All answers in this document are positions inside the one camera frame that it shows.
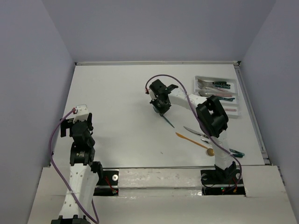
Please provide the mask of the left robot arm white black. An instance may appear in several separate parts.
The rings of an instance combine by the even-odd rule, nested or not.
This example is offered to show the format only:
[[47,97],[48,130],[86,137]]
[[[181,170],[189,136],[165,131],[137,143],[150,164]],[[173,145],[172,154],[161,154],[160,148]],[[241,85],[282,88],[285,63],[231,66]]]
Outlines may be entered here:
[[80,113],[73,108],[70,113],[75,116],[69,119],[67,115],[62,117],[57,125],[61,137],[66,136],[66,130],[70,130],[73,138],[70,154],[69,179],[62,175],[61,171],[51,159],[51,164],[67,187],[63,206],[58,218],[53,219],[53,224],[98,224],[99,216],[95,211],[93,215],[89,209],[95,210],[93,194],[96,184],[103,180],[103,167],[99,161],[94,160],[95,140],[92,137],[92,114]]

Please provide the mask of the gold spoon orange handle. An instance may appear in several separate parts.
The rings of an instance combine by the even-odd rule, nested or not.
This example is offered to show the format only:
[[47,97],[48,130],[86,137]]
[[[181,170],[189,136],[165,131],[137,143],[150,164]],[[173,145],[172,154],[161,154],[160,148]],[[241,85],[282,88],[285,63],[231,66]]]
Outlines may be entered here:
[[202,148],[204,148],[204,149],[208,149],[208,147],[206,147],[206,146],[204,146],[204,145],[202,145],[202,144],[200,144],[200,143],[198,143],[198,142],[196,142],[196,141],[193,141],[192,139],[189,139],[189,138],[187,138],[187,137],[185,137],[185,136],[183,136],[183,135],[181,135],[181,134],[179,134],[179,133],[177,133],[177,132],[175,132],[175,134],[176,134],[178,137],[180,137],[180,138],[182,138],[182,139],[185,139],[185,140],[187,140],[187,141],[189,141],[189,142],[191,142],[191,143],[193,143],[193,144],[195,144],[195,145],[197,145],[197,146],[200,146],[200,147],[202,147]]

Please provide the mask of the gold utensil teal handle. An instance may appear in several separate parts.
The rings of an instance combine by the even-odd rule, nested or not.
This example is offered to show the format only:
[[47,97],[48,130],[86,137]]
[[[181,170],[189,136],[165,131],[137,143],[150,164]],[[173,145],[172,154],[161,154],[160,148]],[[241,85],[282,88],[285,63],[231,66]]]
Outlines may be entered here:
[[[235,157],[237,157],[237,158],[242,158],[245,154],[244,153],[242,153],[242,152],[239,152],[239,151],[236,151],[236,150],[233,150],[233,149],[229,149],[229,151],[231,152],[231,153],[233,153],[233,156],[235,156]],[[207,150],[206,150],[206,153],[209,155],[209,156],[214,156],[214,151],[213,151],[213,149],[212,148],[208,148]]]

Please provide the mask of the silver spoon pink handle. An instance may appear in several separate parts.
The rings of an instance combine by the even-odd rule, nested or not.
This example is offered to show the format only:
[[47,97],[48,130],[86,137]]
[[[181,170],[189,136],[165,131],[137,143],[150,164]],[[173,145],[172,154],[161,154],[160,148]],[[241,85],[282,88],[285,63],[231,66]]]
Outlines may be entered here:
[[219,94],[219,93],[208,93],[205,91],[199,91],[198,94],[200,96],[206,96],[206,97],[210,97],[210,96],[217,96],[217,97],[224,97],[224,98],[232,98],[232,95],[229,94]]

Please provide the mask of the silver spoon teal speckled handle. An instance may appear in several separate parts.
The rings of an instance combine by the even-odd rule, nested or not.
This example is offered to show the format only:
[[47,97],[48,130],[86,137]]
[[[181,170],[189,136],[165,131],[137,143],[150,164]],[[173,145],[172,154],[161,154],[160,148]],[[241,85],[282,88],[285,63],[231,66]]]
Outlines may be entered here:
[[218,97],[219,100],[229,101],[232,102],[235,100],[235,98],[226,98],[226,97]]

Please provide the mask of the silver fork slim handle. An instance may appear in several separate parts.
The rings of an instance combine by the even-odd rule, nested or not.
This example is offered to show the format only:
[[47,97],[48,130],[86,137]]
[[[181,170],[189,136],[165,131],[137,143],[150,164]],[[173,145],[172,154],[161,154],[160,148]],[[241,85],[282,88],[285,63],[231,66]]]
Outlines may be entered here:
[[210,91],[217,91],[216,88],[213,88],[213,87],[207,87],[207,86],[198,86],[199,89],[202,89],[202,90],[210,90]]

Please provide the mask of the silver fork teal speckled handle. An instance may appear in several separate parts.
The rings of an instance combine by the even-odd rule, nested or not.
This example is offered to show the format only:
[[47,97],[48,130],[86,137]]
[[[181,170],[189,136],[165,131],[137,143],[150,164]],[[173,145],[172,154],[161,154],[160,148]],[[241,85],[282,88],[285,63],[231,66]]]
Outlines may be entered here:
[[213,88],[221,88],[221,89],[225,89],[225,90],[230,90],[230,86],[222,86],[222,85],[213,85]]

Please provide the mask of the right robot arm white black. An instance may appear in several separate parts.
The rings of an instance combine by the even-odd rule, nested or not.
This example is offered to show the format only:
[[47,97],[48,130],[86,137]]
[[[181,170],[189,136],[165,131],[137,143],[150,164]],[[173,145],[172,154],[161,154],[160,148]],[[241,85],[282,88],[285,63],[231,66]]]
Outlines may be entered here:
[[172,105],[189,109],[194,114],[203,133],[212,143],[214,151],[214,169],[206,175],[214,184],[237,185],[242,178],[242,167],[238,159],[229,150],[227,142],[228,116],[216,96],[208,98],[188,94],[185,87],[171,84],[166,86],[159,79],[151,85],[145,85],[145,93],[150,95],[150,104],[160,116]]

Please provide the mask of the blue spoon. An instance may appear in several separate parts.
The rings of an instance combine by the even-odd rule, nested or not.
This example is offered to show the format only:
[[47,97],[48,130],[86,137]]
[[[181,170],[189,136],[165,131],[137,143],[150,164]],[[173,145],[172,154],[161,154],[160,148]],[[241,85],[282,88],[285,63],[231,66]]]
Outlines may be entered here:
[[223,99],[220,99],[220,100],[227,101],[227,102],[233,102],[234,101],[234,99],[228,99],[228,98],[223,98]]

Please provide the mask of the silver fork black speckled handle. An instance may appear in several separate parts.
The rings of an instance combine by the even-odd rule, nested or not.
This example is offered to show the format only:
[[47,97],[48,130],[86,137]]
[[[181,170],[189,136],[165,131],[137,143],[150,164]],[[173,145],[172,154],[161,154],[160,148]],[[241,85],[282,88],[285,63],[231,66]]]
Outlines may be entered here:
[[230,88],[230,84],[227,84],[227,82],[208,82],[203,80],[198,80],[198,84],[201,84],[203,86],[215,86],[220,88]]

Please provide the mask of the knife black speckled handle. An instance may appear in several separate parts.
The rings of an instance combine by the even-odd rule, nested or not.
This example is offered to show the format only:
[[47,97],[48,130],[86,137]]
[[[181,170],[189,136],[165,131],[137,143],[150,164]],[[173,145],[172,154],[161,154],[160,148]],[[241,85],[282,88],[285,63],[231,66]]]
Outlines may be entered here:
[[184,126],[184,129],[186,129],[187,131],[189,131],[189,132],[191,132],[191,133],[193,133],[195,135],[201,136],[203,138],[208,138],[208,136],[206,134],[199,133],[199,132],[197,132],[197,131],[195,131],[193,129],[190,129],[190,128],[186,127],[186,126]]

